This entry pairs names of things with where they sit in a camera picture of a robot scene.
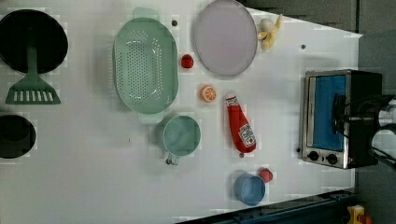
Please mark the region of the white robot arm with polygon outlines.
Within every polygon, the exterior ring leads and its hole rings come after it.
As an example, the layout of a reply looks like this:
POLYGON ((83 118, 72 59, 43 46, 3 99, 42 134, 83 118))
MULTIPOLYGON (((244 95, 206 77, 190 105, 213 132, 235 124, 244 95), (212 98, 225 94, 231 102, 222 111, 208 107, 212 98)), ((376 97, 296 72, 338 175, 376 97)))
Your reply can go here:
POLYGON ((392 99, 378 114, 379 128, 371 140, 371 153, 390 169, 396 168, 396 103, 392 99))

